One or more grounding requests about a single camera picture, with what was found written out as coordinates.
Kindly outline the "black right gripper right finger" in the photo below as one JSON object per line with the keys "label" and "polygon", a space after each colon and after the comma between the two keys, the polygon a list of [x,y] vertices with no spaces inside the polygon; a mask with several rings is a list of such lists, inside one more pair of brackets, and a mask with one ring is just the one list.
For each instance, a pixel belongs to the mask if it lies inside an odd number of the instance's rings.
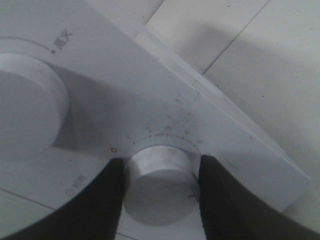
{"label": "black right gripper right finger", "polygon": [[277,212],[210,155],[200,158],[199,209],[208,240],[318,240],[320,234]]}

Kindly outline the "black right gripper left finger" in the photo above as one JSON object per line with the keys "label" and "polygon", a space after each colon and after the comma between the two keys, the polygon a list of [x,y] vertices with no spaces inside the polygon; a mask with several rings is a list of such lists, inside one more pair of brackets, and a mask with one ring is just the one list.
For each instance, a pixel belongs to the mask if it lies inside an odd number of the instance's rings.
{"label": "black right gripper left finger", "polygon": [[6,240],[113,240],[121,216],[124,160],[113,158],[79,194]]}

